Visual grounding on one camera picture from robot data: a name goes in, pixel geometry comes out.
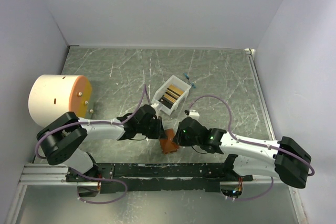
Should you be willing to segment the brown leather card holder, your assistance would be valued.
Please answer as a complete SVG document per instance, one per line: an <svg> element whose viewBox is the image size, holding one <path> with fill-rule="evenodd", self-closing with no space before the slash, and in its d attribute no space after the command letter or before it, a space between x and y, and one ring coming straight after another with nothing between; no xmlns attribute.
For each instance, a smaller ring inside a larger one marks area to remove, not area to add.
<svg viewBox="0 0 336 224"><path fill-rule="evenodd" d="M166 138L161 138L159 140L162 153L169 154L169 153L177 152L177 150L180 147L173 142L173 138L175 136L174 130L167 129L165 130L165 134L166 134Z"/></svg>

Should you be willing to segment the white card tray box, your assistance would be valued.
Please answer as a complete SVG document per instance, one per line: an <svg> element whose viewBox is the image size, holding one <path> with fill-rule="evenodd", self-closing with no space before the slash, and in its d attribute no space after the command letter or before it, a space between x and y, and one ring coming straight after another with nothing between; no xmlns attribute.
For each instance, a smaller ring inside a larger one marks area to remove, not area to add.
<svg viewBox="0 0 336 224"><path fill-rule="evenodd" d="M171 115L189 95L191 85L172 75L154 94L152 104L159 105L159 111Z"/></svg>

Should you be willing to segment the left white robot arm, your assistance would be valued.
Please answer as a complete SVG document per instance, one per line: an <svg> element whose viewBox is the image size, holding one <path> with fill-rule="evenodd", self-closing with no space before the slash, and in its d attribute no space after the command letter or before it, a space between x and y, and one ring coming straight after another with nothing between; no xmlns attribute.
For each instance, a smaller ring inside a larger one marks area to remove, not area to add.
<svg viewBox="0 0 336 224"><path fill-rule="evenodd" d="M97 178L98 168L91 154L80 150L79 146L84 141L102 139L136 141L138 134L153 140L166 137L162 118L148 104L111 120L89 120L66 112L37 134L35 152L49 165L65 164L90 182Z"/></svg>

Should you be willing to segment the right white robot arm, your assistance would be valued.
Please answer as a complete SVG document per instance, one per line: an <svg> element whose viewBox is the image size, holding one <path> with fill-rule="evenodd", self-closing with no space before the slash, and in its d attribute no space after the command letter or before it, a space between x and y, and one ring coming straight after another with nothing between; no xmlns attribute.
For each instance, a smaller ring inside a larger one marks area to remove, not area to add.
<svg viewBox="0 0 336 224"><path fill-rule="evenodd" d="M239 176L260 175L304 189L309 176L311 156L290 137L284 136L281 141L243 139L227 130L207 129L186 117L179 123L173 141L179 146L197 145L207 153L233 157L234 161L223 167L223 176L230 181Z"/></svg>

